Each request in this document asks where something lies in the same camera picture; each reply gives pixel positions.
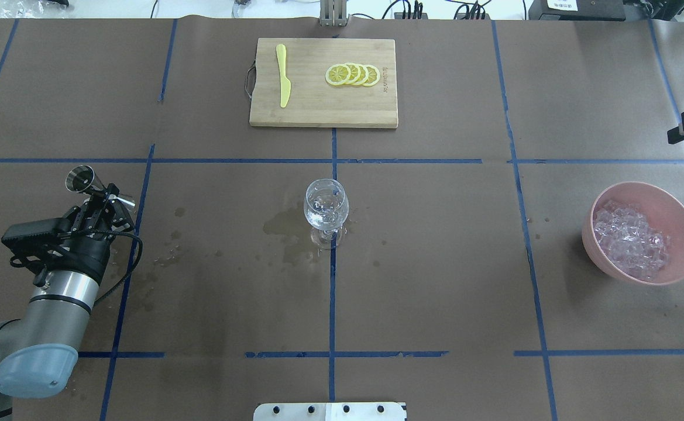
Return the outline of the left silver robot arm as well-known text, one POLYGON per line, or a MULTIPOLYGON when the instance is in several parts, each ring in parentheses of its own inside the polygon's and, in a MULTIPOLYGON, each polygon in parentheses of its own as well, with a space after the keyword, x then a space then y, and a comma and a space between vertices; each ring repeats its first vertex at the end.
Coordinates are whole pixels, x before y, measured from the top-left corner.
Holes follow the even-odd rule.
POLYGON ((10 226, 2 244, 12 267, 29 270, 34 290, 24 317, 0 322, 0 420, 13 399, 45 399, 66 387, 118 237, 133 234, 135 203, 123 195, 91 197, 60 218, 10 226))

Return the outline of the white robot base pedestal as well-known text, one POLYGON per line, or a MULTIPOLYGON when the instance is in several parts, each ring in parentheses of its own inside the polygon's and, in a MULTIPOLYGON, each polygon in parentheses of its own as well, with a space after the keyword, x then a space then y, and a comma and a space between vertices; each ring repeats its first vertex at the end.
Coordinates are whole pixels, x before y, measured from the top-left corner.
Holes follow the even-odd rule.
POLYGON ((303 402, 257 406, 253 420, 407 420, 405 403, 303 402))

